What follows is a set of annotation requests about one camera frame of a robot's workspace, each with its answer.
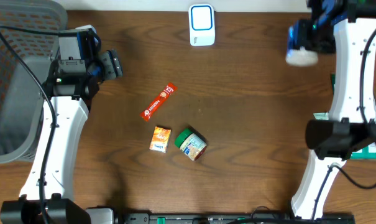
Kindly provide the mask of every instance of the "small orange and white box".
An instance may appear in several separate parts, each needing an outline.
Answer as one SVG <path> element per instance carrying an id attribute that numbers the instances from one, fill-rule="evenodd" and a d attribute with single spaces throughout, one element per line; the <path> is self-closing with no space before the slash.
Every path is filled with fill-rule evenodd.
<path id="1" fill-rule="evenodd" d="M 150 142 L 149 149 L 159 152 L 166 152 L 168 140 L 170 139 L 171 130 L 164 128 L 155 128 L 153 133 L 152 142 Z"/>

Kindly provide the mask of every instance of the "gray plastic basket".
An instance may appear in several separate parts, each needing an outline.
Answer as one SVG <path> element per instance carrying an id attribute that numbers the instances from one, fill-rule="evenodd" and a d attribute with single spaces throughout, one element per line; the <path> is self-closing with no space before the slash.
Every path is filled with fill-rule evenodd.
<path id="1" fill-rule="evenodd" d="M 0 1 L 0 24 L 43 31 L 66 29 L 67 13 L 53 1 Z M 37 78 L 44 82 L 58 38 L 1 31 Z M 0 163 L 34 159 L 41 132 L 43 99 L 29 74 L 0 41 Z"/>

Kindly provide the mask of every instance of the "red candy bar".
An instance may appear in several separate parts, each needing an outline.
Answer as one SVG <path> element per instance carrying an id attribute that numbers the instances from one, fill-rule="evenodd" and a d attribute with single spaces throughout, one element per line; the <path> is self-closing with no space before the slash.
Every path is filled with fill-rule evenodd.
<path id="1" fill-rule="evenodd" d="M 156 97 L 155 100 L 149 105 L 149 107 L 140 114 L 140 116 L 148 121 L 150 116 L 162 105 L 170 95 L 177 90 L 177 87 L 172 83 L 169 83 L 164 90 Z"/>

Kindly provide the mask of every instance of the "green lid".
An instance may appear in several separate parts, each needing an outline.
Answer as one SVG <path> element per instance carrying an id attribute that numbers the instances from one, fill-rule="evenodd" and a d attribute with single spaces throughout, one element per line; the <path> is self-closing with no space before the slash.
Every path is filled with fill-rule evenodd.
<path id="1" fill-rule="evenodd" d="M 182 133 L 177 137 L 175 140 L 175 145 L 180 148 L 182 143 L 189 137 L 189 135 L 193 134 L 193 132 L 189 129 L 185 129 Z"/>

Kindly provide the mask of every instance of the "brown wood surface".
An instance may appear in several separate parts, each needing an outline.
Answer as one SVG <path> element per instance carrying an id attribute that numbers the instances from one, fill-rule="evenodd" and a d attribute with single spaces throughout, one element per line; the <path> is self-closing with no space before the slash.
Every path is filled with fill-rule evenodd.
<path id="1" fill-rule="evenodd" d="M 306 123 L 332 101 L 335 55 L 310 68 L 285 63 L 287 29 L 309 15 L 216 13 L 216 43 L 198 48 L 189 44 L 187 12 L 68 15 L 69 27 L 94 25 L 103 49 L 117 49 L 124 67 L 124 77 L 101 85 L 81 134 L 79 206 L 154 213 L 288 208 L 307 162 Z M 140 113 L 168 82 L 177 92 L 145 122 Z M 172 128 L 166 154 L 149 150 L 156 125 Z M 208 141 L 196 162 L 173 144 L 187 126 Z M 30 167 L 0 165 L 0 208 L 17 199 Z M 362 183 L 376 180 L 376 161 L 349 161 L 345 169 Z M 376 190 L 338 175 L 324 210 L 376 223 Z"/>

